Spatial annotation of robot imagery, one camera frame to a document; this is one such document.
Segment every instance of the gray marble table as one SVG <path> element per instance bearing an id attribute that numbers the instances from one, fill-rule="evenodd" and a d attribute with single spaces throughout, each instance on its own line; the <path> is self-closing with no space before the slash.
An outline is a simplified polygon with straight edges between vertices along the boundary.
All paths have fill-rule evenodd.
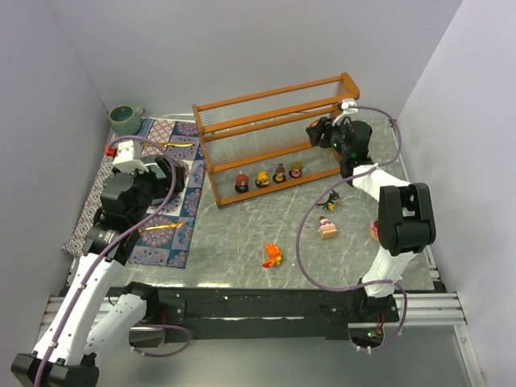
<path id="1" fill-rule="evenodd" d="M 395 153 L 392 130 L 385 120 L 374 119 L 369 123 L 373 127 L 372 158 L 379 162 L 388 160 Z M 302 161 L 305 173 L 338 165 L 329 150 L 312 148 L 243 167 L 241 172 L 254 180 L 262 169 L 272 176 L 278 163 L 288 169 L 295 160 Z M 399 161 L 386 170 L 406 178 Z M 234 179 L 239 172 L 240 169 L 215 175 L 222 197 L 235 194 Z M 113 286 L 140 281 L 161 287 L 312 288 L 296 262 L 296 231 L 312 201 L 338 180 L 339 176 L 328 177 L 219 209 L 206 179 L 186 268 L 128 264 Z M 341 203 L 335 211 L 317 207 L 308 217 L 302 232 L 301 257 L 314 279 L 324 285 L 344 287 L 355 285 L 377 254 L 378 243 L 368 234 L 369 226 L 377 218 L 377 202 L 347 184 L 336 190 Z M 335 238 L 320 239 L 318 218 L 322 214 L 337 226 L 339 232 Z M 282 249 L 281 265 L 268 269 L 261 266 L 266 259 L 267 243 L 275 243 Z M 426 253 L 409 263 L 402 284 L 409 290 L 433 290 Z"/>

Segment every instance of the wooden shelf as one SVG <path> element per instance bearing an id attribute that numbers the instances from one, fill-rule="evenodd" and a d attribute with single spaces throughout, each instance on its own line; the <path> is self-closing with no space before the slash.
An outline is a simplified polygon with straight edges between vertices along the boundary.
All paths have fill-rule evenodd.
<path id="1" fill-rule="evenodd" d="M 301 83 L 300 85 L 281 87 L 280 89 L 274 89 L 274 90 L 270 90 L 270 91 L 263 91 L 261 93 L 249 94 L 249 95 L 245 95 L 243 97 L 225 99 L 224 101 L 208 103 L 208 104 L 205 104 L 205 105 L 200 105 L 198 107 L 198 109 L 199 109 L 199 111 L 217 109 L 219 107 L 228 106 L 228 105 L 234 105 L 236 103 L 241 103 L 241 102 L 252 101 L 254 99 L 271 97 L 273 95 L 289 93 L 291 91 L 298 91 L 298 90 L 308 89 L 309 87 L 326 85 L 328 83 L 333 83 L 333 82 L 338 82 L 338 81 L 346 81 L 346 77 L 351 80 L 351 78 L 348 76 L 347 73 L 342 73 L 342 74 L 340 74 L 337 77 L 324 78 L 324 79 L 320 79 L 318 81 Z"/>
<path id="2" fill-rule="evenodd" d="M 239 117 L 236 119 L 229 119 L 227 121 L 212 123 L 211 125 L 205 125 L 205 123 L 202 121 L 202 116 L 200 113 L 202 111 L 218 109 L 220 107 L 235 105 L 241 102 L 250 102 L 260 98 L 272 97 L 278 94 L 287 94 L 302 89 L 309 89 L 311 87 L 327 85 L 334 82 L 338 83 L 337 91 L 329 92 L 329 90 L 325 89 L 324 91 L 327 97 L 323 98 L 322 95 L 319 95 L 320 99 L 316 101 L 304 102 L 296 106 L 287 106 L 281 109 L 264 111 L 261 113 L 249 115 L 247 117 Z M 237 135 L 244 135 L 249 132 L 259 131 L 261 129 L 266 129 L 269 127 L 278 127 L 277 130 L 280 131 L 282 129 L 281 125 L 295 123 L 297 121 L 301 121 L 303 119 L 310 119 L 312 117 L 320 117 L 326 114 L 330 115 L 331 118 L 334 118 L 337 116 L 337 114 L 340 113 L 338 108 L 339 102 L 341 102 L 345 98 L 358 99 L 359 97 L 360 90 L 356 83 L 351 79 L 351 77 L 347 73 L 341 73 L 337 77 L 325 78 L 318 81 L 301 83 L 299 85 L 282 87 L 280 89 L 265 91 L 263 93 L 249 94 L 243 97 L 226 99 L 224 101 L 208 103 L 206 105 L 201 106 L 193 105 L 193 114 L 195 116 L 195 121 L 198 125 L 198 130 L 200 134 L 199 141 L 202 150 L 204 151 L 204 156 L 206 158 L 206 173 L 208 174 L 208 177 L 210 179 L 217 207 L 242 202 L 250 198 L 270 194 L 271 192 L 276 192 L 282 189 L 292 188 L 297 185 L 305 184 L 311 181 L 316 181 L 318 179 L 323 179 L 324 177 L 334 176 L 340 173 L 340 168 L 332 168 L 324 172 L 305 175 L 298 179 L 287 180 L 284 183 L 272 184 L 269 187 L 262 189 L 253 189 L 249 192 L 240 193 L 229 198 L 220 198 L 218 195 L 217 185 L 214 181 L 215 173 L 227 171 L 228 169 L 236 169 L 247 164 L 253 164 L 260 161 L 270 160 L 274 157 L 284 156 L 290 153 L 305 151 L 307 149 L 312 148 L 312 145 L 310 142 L 305 142 L 302 144 L 277 149 L 276 151 L 265 152 L 254 156 L 243 157 L 241 159 L 229 161 L 219 165 L 213 165 L 213 162 L 210 159 L 210 154 L 207 150 L 208 147 L 206 146 L 206 143 L 216 141 L 218 139 L 226 139 Z M 255 108 L 252 109 L 252 111 L 260 111 L 259 106 L 259 104 L 256 104 Z M 339 160 L 339 155 L 336 154 L 335 151 L 334 155 L 335 158 Z"/>
<path id="3" fill-rule="evenodd" d="M 247 117 L 241 117 L 239 119 L 230 119 L 228 121 L 224 121 L 222 123 L 212 123 L 211 125 L 206 125 L 204 127 L 205 133 L 212 133 L 214 131 L 221 131 L 223 129 L 228 129 L 230 127 L 239 127 L 240 125 L 247 125 L 248 123 L 255 123 L 256 121 L 264 121 L 265 119 L 274 119 L 276 117 L 281 117 L 282 115 L 288 115 L 293 113 L 298 113 L 304 110 L 316 109 L 318 107 L 323 107 L 327 105 L 333 105 L 338 102 L 341 102 L 345 98 L 352 98 L 351 94 L 340 94 L 335 95 L 334 97 L 318 99 L 317 101 L 302 103 L 300 105 L 284 107 L 282 109 L 270 110 L 264 113 L 258 113 L 253 115 L 248 115 Z"/>
<path id="4" fill-rule="evenodd" d="M 239 127 L 238 129 L 233 129 L 232 131 L 224 131 L 222 133 L 215 133 L 213 135 L 206 135 L 204 137 L 205 142 L 215 141 L 217 139 L 226 139 L 227 137 L 232 137 L 234 135 L 242 135 L 244 133 L 249 133 L 250 131 L 258 131 L 259 129 L 265 129 L 266 127 L 277 127 L 278 125 L 283 125 L 285 123 L 295 123 L 296 121 L 302 119 L 309 119 L 311 117 L 317 117 L 329 113 L 335 112 L 335 108 L 333 106 L 326 107 L 324 109 L 308 111 L 303 114 L 297 114 L 290 117 L 286 117 L 284 119 L 275 119 L 273 121 L 267 121 L 265 123 L 257 123 L 256 125 L 249 125 L 248 127 Z"/>
<path id="5" fill-rule="evenodd" d="M 293 145 L 291 147 L 277 149 L 276 151 L 261 153 L 256 156 L 245 157 L 244 159 L 238 159 L 235 161 L 230 161 L 229 163 L 219 164 L 213 166 L 213 173 L 227 171 L 228 169 L 238 168 L 242 165 L 248 165 L 257 163 L 259 161 L 272 159 L 273 157 L 279 157 L 284 155 L 289 155 L 290 153 L 305 151 L 306 149 L 312 148 L 312 144 L 310 142 L 303 143 L 299 145 Z"/>
<path id="6" fill-rule="evenodd" d="M 242 202 L 244 200 L 248 200 L 250 198 L 256 198 L 258 196 L 262 196 L 265 194 L 270 194 L 271 192 L 281 191 L 282 189 L 292 188 L 297 185 L 310 183 L 311 181 L 316 181 L 323 179 L 325 177 L 334 176 L 340 173 L 340 167 L 328 169 L 324 172 L 312 173 L 311 175 L 306 175 L 299 177 L 298 179 L 287 180 L 285 183 L 280 184 L 272 184 L 269 187 L 265 188 L 256 188 L 251 191 L 247 191 L 246 193 L 238 193 L 235 196 L 230 196 L 229 198 L 221 198 L 220 206 L 227 206 L 228 204 L 233 204 L 237 202 Z"/>

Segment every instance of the patterned rug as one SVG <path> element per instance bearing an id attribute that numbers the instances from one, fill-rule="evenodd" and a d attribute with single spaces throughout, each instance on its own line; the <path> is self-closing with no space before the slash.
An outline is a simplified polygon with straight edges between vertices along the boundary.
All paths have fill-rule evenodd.
<path id="1" fill-rule="evenodd" d="M 185 189 L 174 196 L 169 204 L 146 226 L 183 222 L 177 229 L 165 228 L 152 231 L 143 231 L 136 244 L 129 264 L 150 264 L 155 266 L 169 266 L 184 268 L 188 258 L 190 240 L 194 233 L 195 217 L 201 199 L 202 183 L 205 176 L 205 163 L 202 148 L 199 145 L 198 130 L 194 123 L 184 123 L 167 119 L 145 119 L 138 135 L 153 139 L 156 142 L 193 143 L 189 148 L 168 148 L 167 152 L 174 160 L 186 169 Z M 143 156 L 159 153 L 153 147 L 145 147 Z M 81 248 L 86 234 L 92 225 L 95 211 L 100 206 L 102 183 L 111 175 L 112 159 L 103 157 L 94 186 L 81 212 L 70 240 L 63 249 L 74 257 L 82 255 Z M 149 207 L 148 213 L 154 211 Z"/>

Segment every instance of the toy figurine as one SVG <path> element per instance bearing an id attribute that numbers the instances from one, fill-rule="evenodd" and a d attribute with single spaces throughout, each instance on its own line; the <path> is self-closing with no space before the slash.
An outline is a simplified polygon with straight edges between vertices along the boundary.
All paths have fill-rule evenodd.
<path id="1" fill-rule="evenodd" d="M 268 260 L 265 260 L 264 264 L 262 264 L 264 268 L 270 268 L 275 264 L 281 263 L 281 249 L 278 246 L 273 243 L 266 244 L 265 251 L 267 252 Z"/>
<path id="2" fill-rule="evenodd" d="M 255 184 L 258 188 L 265 188 L 268 186 L 269 180 L 268 180 L 268 173 L 265 171 L 261 171 L 258 173 L 258 177 L 255 180 Z"/>
<path id="3" fill-rule="evenodd" d="M 273 180 L 275 183 L 282 183 L 287 178 L 285 177 L 285 168 L 283 168 L 283 164 L 278 164 L 276 168 L 276 173 L 273 174 Z"/>
<path id="4" fill-rule="evenodd" d="M 249 177 L 241 173 L 235 179 L 235 191 L 244 194 L 249 191 Z"/>
<path id="5" fill-rule="evenodd" d="M 321 239 L 333 238 L 337 235 L 337 227 L 324 216 L 319 219 L 319 234 Z"/>
<path id="6" fill-rule="evenodd" d="M 339 193 L 334 191 L 333 189 L 330 192 L 330 196 L 328 196 L 328 200 L 324 203 L 317 203 L 318 206 L 322 206 L 322 208 L 327 208 L 330 211 L 333 211 L 337 204 L 340 203 Z"/>
<path id="7" fill-rule="evenodd" d="M 292 177 L 293 179 L 297 179 L 297 178 L 301 177 L 302 174 L 303 174 L 303 163 L 301 161 L 296 161 L 295 163 L 290 165 L 290 169 L 289 169 L 290 177 Z"/>
<path id="8" fill-rule="evenodd" d="M 378 239 L 378 221 L 373 223 L 371 227 L 369 228 L 369 235 L 371 236 L 372 240 L 379 241 Z"/>

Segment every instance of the floor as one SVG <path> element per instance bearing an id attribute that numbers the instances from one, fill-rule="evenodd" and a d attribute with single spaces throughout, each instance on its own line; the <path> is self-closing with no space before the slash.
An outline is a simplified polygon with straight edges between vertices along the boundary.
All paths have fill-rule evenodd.
<path id="1" fill-rule="evenodd" d="M 347 341 L 306 338 L 201 340 L 177 356 L 153 359 L 130 352 L 126 341 L 100 370 L 98 387 L 471 385 L 453 327 L 406 327 L 372 356 L 357 353 Z"/>
<path id="2" fill-rule="evenodd" d="M 375 161 L 388 160 L 395 153 L 392 130 L 387 121 L 369 120 L 373 128 L 370 143 Z M 262 169 L 273 171 L 278 163 L 289 166 L 295 160 L 305 165 L 304 173 L 316 173 L 337 166 L 327 149 L 312 148 L 300 154 L 252 164 L 242 171 L 216 175 L 222 196 L 235 194 L 236 174 L 252 179 Z M 405 178 L 399 161 L 386 170 Z M 113 284 L 123 287 L 131 281 L 162 287 L 310 288 L 296 264 L 295 235 L 298 224 L 312 201 L 339 176 L 300 185 L 217 208 L 206 179 L 198 219 L 185 269 L 128 264 Z M 309 274 L 328 286 L 355 285 L 368 271 L 378 250 L 368 227 L 377 218 L 377 203 L 367 194 L 344 184 L 337 191 L 341 204 L 333 212 L 318 207 L 307 219 L 301 240 L 302 261 Z M 318 218 L 326 215 L 338 228 L 333 239 L 321 240 Z M 275 243 L 283 250 L 283 263 L 265 269 L 264 245 Z M 408 290 L 433 290 L 426 253 L 412 260 L 403 273 L 402 285 Z"/>

